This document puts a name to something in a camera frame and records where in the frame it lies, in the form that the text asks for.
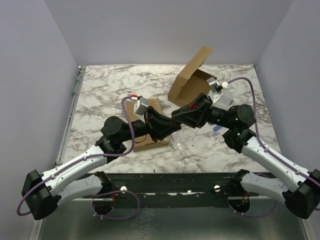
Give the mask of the taped brown cardboard box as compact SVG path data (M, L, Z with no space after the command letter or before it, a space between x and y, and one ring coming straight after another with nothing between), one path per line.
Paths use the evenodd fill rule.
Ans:
M162 106L158 98L150 98L148 102L149 102L149 105L152 106L157 112L159 112L160 114L163 113ZM127 101L125 103L125 107L131 122L139 120L139 118L134 114L134 105L135 103L130 101ZM165 138L164 140L158 140L157 142L155 142L152 140L149 134L140 136L140 137L137 137L137 135L135 135L135 144L134 144L133 151L137 153L140 151L146 151L146 150L151 150L155 148L165 147L168 145L169 145L168 138Z

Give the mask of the brown cardboard express box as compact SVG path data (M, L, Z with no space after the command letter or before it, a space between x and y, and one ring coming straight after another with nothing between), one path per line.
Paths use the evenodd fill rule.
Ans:
M168 101L179 107L183 107L194 101L199 94L208 94L210 87L207 80L210 78L216 80L217 77L201 70L200 67L213 50L209 46L201 47L197 54L176 76L167 94Z

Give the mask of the red black utility knife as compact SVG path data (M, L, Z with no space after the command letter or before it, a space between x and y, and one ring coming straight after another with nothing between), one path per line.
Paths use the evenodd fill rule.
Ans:
M194 109L194 108L197 108L198 105L196 103L190 103L189 104L189 107L188 107L188 110L191 110L191 109Z

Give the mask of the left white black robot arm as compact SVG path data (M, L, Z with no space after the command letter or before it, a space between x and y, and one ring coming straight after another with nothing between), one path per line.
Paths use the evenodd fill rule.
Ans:
M42 173L35 169L26 175L17 215L32 215L34 220L42 220L63 201L95 194L106 197L111 190L106 174L98 173L89 179L82 177L128 155L133 151L137 137L150 135L154 141L160 141L179 131L182 125L180 113L177 109L171 117L166 117L149 106L143 112L143 120L123 121L116 116L109 117L101 129L102 137L84 153L58 167Z

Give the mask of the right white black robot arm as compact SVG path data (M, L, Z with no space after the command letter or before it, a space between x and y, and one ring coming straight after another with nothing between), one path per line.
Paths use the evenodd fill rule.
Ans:
M254 110L242 104L228 110L213 106L209 96L201 93L192 103L171 113L174 122L191 128L201 128L206 123L227 129L223 134L230 149L259 163L281 182L261 180L246 173L230 182L229 189L240 196L244 192L265 195L285 204L287 209L301 219L308 219L320 203L320 172L302 167L273 150L250 127L256 123Z

